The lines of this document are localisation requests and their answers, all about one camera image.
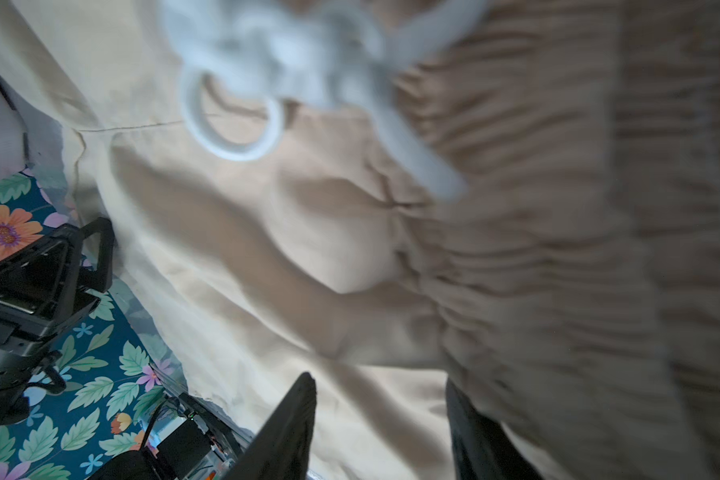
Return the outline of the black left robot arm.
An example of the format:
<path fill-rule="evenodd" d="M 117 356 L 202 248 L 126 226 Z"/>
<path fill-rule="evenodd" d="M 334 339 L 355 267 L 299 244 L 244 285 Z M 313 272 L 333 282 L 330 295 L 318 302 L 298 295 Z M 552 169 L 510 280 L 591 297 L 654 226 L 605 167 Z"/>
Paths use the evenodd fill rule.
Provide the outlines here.
<path fill-rule="evenodd" d="M 100 217 L 64 224 L 0 261 L 0 426 L 28 416 L 33 376 L 50 377 L 50 394 L 64 391 L 53 345 L 110 288 L 114 246 L 112 223 Z"/>

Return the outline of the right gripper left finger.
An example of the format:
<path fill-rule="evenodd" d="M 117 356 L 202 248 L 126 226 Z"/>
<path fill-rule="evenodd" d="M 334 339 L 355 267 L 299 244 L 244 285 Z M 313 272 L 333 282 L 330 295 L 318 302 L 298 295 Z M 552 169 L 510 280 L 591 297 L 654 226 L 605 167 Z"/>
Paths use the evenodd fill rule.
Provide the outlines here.
<path fill-rule="evenodd" d="M 304 372 L 223 479 L 305 480 L 316 406 L 315 380 Z"/>

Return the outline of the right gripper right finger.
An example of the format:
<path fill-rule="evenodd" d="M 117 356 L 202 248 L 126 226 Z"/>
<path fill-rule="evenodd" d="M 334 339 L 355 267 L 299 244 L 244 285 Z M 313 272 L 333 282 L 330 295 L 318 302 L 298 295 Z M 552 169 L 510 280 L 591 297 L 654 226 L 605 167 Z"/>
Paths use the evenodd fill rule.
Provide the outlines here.
<path fill-rule="evenodd" d="M 445 389 L 457 480 L 541 480 L 501 426 L 482 416 L 451 381 Z"/>

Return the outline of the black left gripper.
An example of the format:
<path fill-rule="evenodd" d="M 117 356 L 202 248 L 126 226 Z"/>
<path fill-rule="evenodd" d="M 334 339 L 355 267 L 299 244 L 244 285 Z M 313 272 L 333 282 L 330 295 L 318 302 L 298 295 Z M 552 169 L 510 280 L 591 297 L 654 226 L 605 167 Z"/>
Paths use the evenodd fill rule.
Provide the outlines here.
<path fill-rule="evenodd" d="M 29 357 L 74 326 L 112 285 L 109 219 L 64 224 L 0 261 L 0 349 Z"/>

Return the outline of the beige drawstring shorts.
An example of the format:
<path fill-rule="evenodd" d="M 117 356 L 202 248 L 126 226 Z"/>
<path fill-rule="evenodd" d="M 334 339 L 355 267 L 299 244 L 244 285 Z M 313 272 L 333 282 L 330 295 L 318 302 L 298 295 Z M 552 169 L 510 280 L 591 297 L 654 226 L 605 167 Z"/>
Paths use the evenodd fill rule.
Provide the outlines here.
<path fill-rule="evenodd" d="M 397 75 L 455 202 L 356 107 L 208 152 L 159 8 L 0 1 L 0 76 L 193 394 L 254 430 L 310 372 L 326 479 L 453 478 L 447 383 L 545 479 L 720 479 L 720 1 L 498 1 Z"/>

